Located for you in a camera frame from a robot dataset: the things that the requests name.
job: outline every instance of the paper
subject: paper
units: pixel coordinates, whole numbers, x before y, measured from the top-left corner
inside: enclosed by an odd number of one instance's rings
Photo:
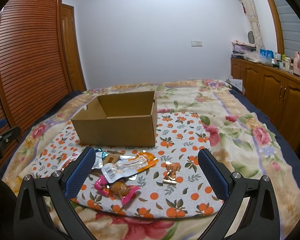
[[[242,79],[229,79],[230,84],[239,89],[243,93]]]

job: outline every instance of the barcode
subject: barcode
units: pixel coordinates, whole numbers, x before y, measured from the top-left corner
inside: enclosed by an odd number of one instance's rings
[[[113,171],[111,170],[110,167],[106,167],[106,168],[105,168],[105,172],[109,175],[109,177],[110,177],[111,179],[114,178],[114,173],[113,173]]]

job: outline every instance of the cabinet handle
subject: cabinet handle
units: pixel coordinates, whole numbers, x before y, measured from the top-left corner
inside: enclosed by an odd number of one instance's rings
[[[279,99],[281,98],[281,90],[282,90],[282,86],[280,87]]]
[[[286,94],[286,88],[284,89],[284,91],[283,91],[283,100],[284,100],[284,95]]]

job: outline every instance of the cardboard box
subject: cardboard box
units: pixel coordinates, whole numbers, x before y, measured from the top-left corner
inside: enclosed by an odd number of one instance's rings
[[[155,92],[98,96],[71,121],[83,144],[153,147],[157,128]]]

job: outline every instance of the navy blue bedsheet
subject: navy blue bedsheet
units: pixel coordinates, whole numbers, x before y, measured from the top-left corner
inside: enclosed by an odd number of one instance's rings
[[[300,160],[298,159],[289,143],[281,136],[274,124],[271,123],[269,117],[265,115],[260,109],[251,104],[250,101],[244,97],[244,95],[239,94],[235,90],[230,90],[230,93],[234,95],[234,97],[237,98],[249,112],[256,113],[258,120],[262,123],[265,123],[268,129],[275,134],[275,139],[281,147],[282,156],[287,164],[292,167],[293,177],[296,180],[298,187],[300,188]]]
[[[10,154],[9,158],[6,159],[3,163],[3,165],[1,165],[0,167],[0,179],[2,179],[9,163],[10,160],[12,158],[12,156],[14,155],[14,153],[16,152],[16,150],[20,147],[20,145],[23,143],[23,141],[26,139],[26,137],[28,136],[28,134],[31,132],[32,127],[38,125],[39,123],[43,122],[44,120],[48,119],[49,117],[53,116],[56,112],[58,112],[61,107],[63,107],[68,101],[70,101],[72,98],[76,97],[77,95],[82,94],[82,92],[78,91],[78,90],[74,90],[72,92],[70,92],[68,95],[66,95],[65,97],[63,97],[58,103],[56,103],[53,108],[51,108],[45,115],[41,116],[37,121],[35,121],[30,127],[29,129],[25,132],[25,134],[23,135],[22,139],[19,141],[17,147],[13,150],[13,153]]]

